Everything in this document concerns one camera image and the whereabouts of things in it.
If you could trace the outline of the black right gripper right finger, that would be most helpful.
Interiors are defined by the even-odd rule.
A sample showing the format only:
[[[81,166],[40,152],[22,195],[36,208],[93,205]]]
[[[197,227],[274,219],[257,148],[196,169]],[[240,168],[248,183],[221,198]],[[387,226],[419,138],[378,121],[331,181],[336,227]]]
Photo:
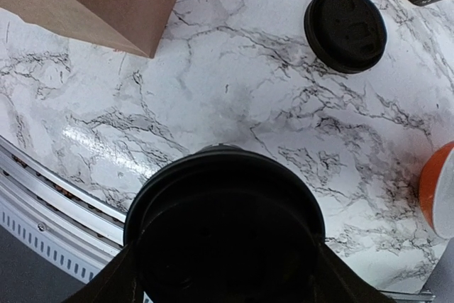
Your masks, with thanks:
[[[394,300],[361,279],[320,238],[311,288],[312,302],[385,303]]]

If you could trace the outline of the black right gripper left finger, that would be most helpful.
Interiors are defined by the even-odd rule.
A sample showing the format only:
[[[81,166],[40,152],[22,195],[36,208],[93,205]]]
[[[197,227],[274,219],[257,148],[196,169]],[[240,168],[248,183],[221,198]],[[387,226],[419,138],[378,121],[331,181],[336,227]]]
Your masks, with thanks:
[[[88,284],[63,302],[141,303],[142,287],[138,280],[133,244],[125,246]]]

